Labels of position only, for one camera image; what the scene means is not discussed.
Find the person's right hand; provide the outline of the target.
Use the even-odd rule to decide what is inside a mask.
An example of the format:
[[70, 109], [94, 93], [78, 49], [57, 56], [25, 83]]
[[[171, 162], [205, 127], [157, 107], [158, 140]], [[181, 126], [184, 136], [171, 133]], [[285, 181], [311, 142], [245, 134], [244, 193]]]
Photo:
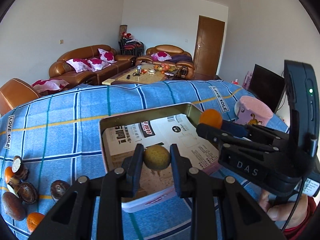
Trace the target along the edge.
[[[273, 221], [286, 221], [293, 209], [294, 203], [271, 206], [269, 202], [270, 193], [262, 190], [259, 198], [260, 207], [267, 213]], [[307, 217], [308, 213], [308, 197], [305, 194], [299, 199], [298, 205], [287, 225], [287, 229], [293, 228], [301, 224]]]

